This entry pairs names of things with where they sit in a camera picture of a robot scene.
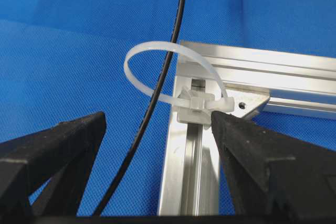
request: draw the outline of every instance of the textured black surface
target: textured black surface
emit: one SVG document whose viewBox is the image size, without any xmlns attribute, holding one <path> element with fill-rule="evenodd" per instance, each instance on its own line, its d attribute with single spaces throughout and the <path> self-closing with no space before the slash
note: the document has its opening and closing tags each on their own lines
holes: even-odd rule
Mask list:
<svg viewBox="0 0 336 224">
<path fill-rule="evenodd" d="M 336 220 L 336 152 L 218 111 L 212 130 L 237 212 Z"/>
<path fill-rule="evenodd" d="M 105 131 L 98 112 L 0 144 L 0 216 L 76 215 Z"/>
</svg>

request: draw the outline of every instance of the blue cloth background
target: blue cloth background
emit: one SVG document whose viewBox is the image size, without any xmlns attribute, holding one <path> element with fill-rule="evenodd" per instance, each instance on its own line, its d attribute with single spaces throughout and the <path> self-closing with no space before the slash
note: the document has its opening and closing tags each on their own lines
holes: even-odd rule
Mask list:
<svg viewBox="0 0 336 224">
<path fill-rule="evenodd" d="M 0 0 L 0 142 L 104 111 L 108 128 L 79 215 L 116 174 L 149 98 L 122 69 L 126 52 L 169 40 L 178 0 Z M 336 57 L 335 0 L 186 0 L 179 39 Z M 131 62 L 154 86 L 164 53 Z M 165 93 L 172 93 L 176 59 Z M 159 103 L 104 215 L 156 214 L 170 107 Z M 335 121 L 263 113 L 270 129 L 336 150 Z M 222 176 L 220 209 L 233 207 Z"/>
</svg>

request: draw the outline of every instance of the black cable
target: black cable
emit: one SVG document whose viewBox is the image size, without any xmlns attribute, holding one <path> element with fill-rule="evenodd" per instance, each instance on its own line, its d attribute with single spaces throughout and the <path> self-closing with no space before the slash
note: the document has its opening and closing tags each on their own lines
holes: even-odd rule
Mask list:
<svg viewBox="0 0 336 224">
<path fill-rule="evenodd" d="M 177 13 L 176 13 L 176 19 L 175 19 L 175 25 L 174 25 L 174 30 L 172 33 L 172 37 L 171 37 L 171 42 L 172 43 L 176 43 L 177 42 L 177 38 L 179 36 L 180 33 L 180 27 L 181 27 L 181 23 L 182 23 L 182 16 L 183 16 L 183 10 L 184 10 L 184 3 L 185 0 L 179 0 L 178 1 L 178 8 L 177 8 Z M 106 191 L 105 195 L 103 196 L 102 200 L 99 202 L 98 206 L 96 207 L 95 211 L 93 212 L 93 216 L 99 216 L 101 215 L 101 213 L 103 212 L 105 206 L 107 205 L 107 203 L 109 202 L 110 198 L 112 197 L 113 193 L 115 192 L 116 188 L 118 187 L 120 181 L 122 180 L 126 170 L 128 169 L 133 156 L 135 154 L 135 152 L 137 151 L 137 148 L 140 144 L 141 138 L 147 128 L 147 125 L 149 123 L 149 120 L 153 114 L 153 111 L 155 109 L 156 103 L 158 102 L 159 99 L 159 95 L 161 93 L 162 90 L 162 86 L 165 80 L 165 77 L 167 75 L 168 69 L 169 69 L 169 65 L 170 62 L 172 61 L 173 58 L 173 53 L 172 52 L 167 52 L 166 56 L 165 56 L 165 60 L 162 66 L 162 71 L 159 75 L 159 79 L 158 82 L 156 84 L 155 90 L 152 94 L 151 97 L 151 101 L 148 105 L 148 108 L 146 110 L 146 113 L 142 119 L 142 122 L 140 124 L 138 133 L 135 136 L 134 142 L 131 146 L 131 148 L 129 149 L 125 159 L 123 160 L 117 175 L 114 177 L 112 183 L 110 184 L 108 190 Z"/>
</svg>

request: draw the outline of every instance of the screw hole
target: screw hole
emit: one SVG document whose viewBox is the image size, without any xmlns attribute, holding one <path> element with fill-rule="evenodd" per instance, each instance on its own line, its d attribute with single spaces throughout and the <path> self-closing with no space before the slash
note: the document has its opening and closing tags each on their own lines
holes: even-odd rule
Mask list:
<svg viewBox="0 0 336 224">
<path fill-rule="evenodd" d="M 245 102 L 240 102 L 240 103 L 239 103 L 239 107 L 240 107 L 242 110 L 246 109 L 246 104 L 245 104 Z"/>
</svg>

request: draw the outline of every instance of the silver metal rail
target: silver metal rail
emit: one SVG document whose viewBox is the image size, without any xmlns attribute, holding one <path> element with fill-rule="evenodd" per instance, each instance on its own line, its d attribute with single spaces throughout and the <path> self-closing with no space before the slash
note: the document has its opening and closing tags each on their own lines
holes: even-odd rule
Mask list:
<svg viewBox="0 0 336 224">
<path fill-rule="evenodd" d="M 264 111 L 336 119 L 336 59 L 182 41 L 216 68 L 235 97 L 233 114 Z M 174 96 L 182 86 L 213 93 L 220 90 L 196 62 L 179 56 Z M 247 105 L 242 110 L 239 104 Z M 172 107 L 165 150 L 159 215 L 218 213 L 219 155 L 211 128 L 183 124 Z"/>
</svg>

